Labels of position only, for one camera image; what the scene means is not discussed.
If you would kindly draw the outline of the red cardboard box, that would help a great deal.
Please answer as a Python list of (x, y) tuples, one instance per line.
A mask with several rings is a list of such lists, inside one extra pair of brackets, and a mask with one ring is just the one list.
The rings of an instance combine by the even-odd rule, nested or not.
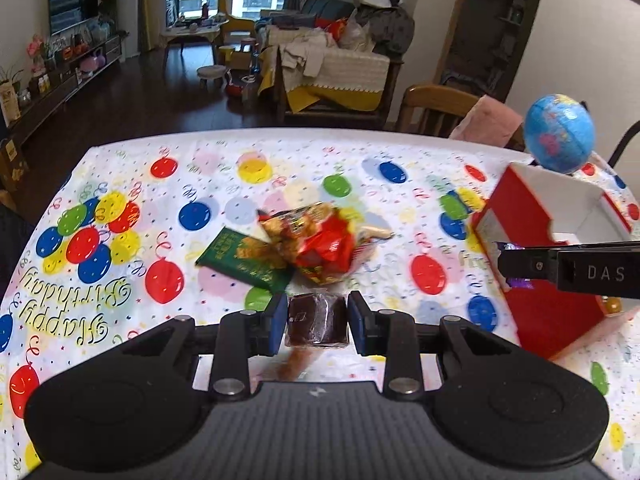
[(521, 346), (537, 356), (556, 358), (589, 344), (639, 309), (639, 299), (561, 292), (544, 281), (533, 281), (533, 289), (507, 289), (498, 272), (497, 242), (521, 247), (635, 242), (630, 224), (597, 185), (512, 162), (472, 227)]

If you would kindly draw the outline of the dark tv cabinet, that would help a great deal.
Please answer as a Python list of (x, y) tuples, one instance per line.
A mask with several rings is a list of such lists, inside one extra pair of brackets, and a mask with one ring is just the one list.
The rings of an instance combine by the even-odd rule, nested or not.
[(96, 79), (122, 55), (122, 34), (115, 34), (98, 42), (87, 52), (64, 61), (58, 68), (47, 73), (51, 87), (32, 99), (21, 110), (21, 117), (8, 126), (1, 119), (1, 139), (12, 139), (22, 145), (54, 112), (66, 103), (90, 81)]

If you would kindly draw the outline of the small blue globe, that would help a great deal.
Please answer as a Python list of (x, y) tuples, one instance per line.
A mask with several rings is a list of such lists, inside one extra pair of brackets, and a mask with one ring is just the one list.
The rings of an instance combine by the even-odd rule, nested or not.
[(533, 102), (524, 118), (523, 136), (536, 163), (559, 174), (582, 168), (596, 145), (588, 110), (564, 94), (547, 94)]

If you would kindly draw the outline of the round coffee table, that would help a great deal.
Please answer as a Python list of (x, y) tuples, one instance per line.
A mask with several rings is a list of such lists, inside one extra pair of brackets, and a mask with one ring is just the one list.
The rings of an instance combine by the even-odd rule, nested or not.
[(207, 44), (216, 60), (216, 50), (222, 45), (221, 24), (202, 26), (194, 23), (189, 26), (172, 26), (160, 33), (160, 48), (164, 51), (164, 63), (167, 63), (169, 51), (178, 49), (180, 53), (187, 46)]

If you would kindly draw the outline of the purple candy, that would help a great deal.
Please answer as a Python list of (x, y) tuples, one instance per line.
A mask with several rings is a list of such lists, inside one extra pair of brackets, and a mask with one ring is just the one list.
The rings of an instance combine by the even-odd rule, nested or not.
[(498, 249), (497, 268), (506, 288), (533, 289), (534, 285), (525, 270), (524, 259), (514, 256), (514, 252), (522, 250), (521, 246), (497, 242), (496, 247)]

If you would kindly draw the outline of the sofa with white cover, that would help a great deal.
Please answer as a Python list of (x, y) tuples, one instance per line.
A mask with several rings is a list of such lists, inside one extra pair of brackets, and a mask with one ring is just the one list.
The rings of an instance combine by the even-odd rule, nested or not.
[(272, 12), (257, 25), (259, 91), (281, 125), (380, 128), (413, 36), (402, 0), (306, 0)]

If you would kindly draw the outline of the dark brown cake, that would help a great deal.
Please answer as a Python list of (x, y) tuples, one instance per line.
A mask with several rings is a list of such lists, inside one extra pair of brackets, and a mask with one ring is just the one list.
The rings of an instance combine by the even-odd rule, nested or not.
[(288, 300), (286, 344), (289, 347), (344, 347), (349, 342), (343, 296), (308, 292)]

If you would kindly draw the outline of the red orange snack bag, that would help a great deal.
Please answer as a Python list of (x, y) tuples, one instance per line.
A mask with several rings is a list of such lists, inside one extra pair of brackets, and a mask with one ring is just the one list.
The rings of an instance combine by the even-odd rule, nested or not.
[(391, 229), (374, 226), (358, 211), (331, 203), (259, 209), (257, 219), (284, 261), (321, 286), (343, 281), (371, 258), (378, 242), (394, 237)]

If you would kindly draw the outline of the wooden chair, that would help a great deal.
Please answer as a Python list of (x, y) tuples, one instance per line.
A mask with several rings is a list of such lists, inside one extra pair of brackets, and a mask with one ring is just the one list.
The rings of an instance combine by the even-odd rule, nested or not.
[(479, 100), (478, 96), (439, 84), (414, 84), (402, 96), (395, 130), (449, 138)]

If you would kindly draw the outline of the pink cushion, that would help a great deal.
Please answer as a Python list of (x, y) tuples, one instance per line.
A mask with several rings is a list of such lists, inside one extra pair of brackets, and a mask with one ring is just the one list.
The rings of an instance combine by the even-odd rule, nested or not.
[(523, 117), (491, 96), (482, 96), (450, 134), (451, 140), (505, 148)]

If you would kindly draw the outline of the green cracker packet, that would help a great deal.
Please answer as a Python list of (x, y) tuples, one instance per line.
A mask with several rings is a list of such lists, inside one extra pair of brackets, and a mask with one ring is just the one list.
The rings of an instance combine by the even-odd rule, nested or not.
[(229, 228), (221, 229), (195, 264), (270, 292), (284, 292), (294, 275), (273, 246)]

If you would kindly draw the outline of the small white stool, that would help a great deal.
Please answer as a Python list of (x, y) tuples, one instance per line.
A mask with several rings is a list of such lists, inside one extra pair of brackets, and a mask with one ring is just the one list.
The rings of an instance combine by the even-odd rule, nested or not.
[(209, 81), (211, 81), (215, 88), (221, 88), (224, 84), (224, 76), (226, 76), (227, 67), (224, 65), (206, 65), (201, 66), (196, 70), (200, 85), (206, 89)]

